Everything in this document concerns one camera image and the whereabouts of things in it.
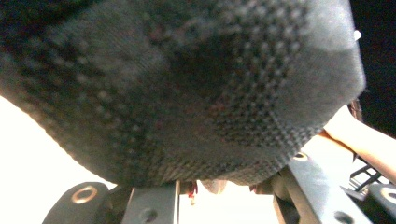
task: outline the gray metal part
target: gray metal part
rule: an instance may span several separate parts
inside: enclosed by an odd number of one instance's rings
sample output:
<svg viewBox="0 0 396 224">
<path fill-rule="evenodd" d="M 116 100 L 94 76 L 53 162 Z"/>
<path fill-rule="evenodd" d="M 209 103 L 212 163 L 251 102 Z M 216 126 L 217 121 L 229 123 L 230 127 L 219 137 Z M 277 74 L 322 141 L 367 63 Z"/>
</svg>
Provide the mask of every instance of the gray metal part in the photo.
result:
<svg viewBox="0 0 396 224">
<path fill-rule="evenodd" d="M 178 194 L 178 182 L 158 188 L 133 189 L 121 224 L 177 224 Z"/>
<path fill-rule="evenodd" d="M 372 223 L 309 157 L 291 160 L 280 174 L 300 223 Z"/>
</svg>

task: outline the gray cloth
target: gray cloth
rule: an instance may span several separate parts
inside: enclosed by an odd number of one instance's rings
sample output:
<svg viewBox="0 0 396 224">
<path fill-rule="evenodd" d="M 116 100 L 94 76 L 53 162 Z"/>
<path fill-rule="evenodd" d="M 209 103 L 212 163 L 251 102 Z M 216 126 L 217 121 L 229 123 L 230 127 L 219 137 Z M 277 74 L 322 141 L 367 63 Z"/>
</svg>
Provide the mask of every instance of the gray cloth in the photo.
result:
<svg viewBox="0 0 396 224">
<path fill-rule="evenodd" d="M 257 184 L 364 86 L 344 0 L 19 2 L 0 94 L 115 183 Z"/>
</svg>

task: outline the dark background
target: dark background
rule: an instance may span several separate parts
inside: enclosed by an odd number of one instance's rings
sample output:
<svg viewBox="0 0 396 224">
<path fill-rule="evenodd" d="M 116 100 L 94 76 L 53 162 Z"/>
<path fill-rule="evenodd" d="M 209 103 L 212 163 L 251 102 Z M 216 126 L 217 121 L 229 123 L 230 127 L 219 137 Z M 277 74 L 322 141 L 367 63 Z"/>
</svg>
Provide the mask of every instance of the dark background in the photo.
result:
<svg viewBox="0 0 396 224">
<path fill-rule="evenodd" d="M 351 0 L 367 87 L 361 95 L 364 121 L 396 137 L 396 1 Z"/>
</svg>

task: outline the person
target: person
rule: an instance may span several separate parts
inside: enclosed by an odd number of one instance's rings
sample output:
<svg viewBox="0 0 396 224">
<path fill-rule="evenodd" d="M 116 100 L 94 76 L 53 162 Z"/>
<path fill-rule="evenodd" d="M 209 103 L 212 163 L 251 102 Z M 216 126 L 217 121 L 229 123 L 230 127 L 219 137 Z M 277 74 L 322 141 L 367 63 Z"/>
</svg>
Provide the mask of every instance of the person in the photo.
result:
<svg viewBox="0 0 396 224">
<path fill-rule="evenodd" d="M 396 183 L 396 140 L 353 118 L 341 107 L 324 126 L 335 141 L 347 145 L 392 183 Z"/>
</svg>

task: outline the black fabric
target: black fabric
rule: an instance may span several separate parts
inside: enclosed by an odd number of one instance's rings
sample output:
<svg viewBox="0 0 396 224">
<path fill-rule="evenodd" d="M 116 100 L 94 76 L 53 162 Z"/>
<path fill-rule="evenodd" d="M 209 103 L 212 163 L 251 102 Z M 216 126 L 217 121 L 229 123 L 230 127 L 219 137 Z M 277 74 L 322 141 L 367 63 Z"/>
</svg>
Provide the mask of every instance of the black fabric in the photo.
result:
<svg viewBox="0 0 396 224">
<path fill-rule="evenodd" d="M 15 4 L 0 94 L 116 183 L 259 183 L 364 85 L 347 1 Z"/>
</svg>

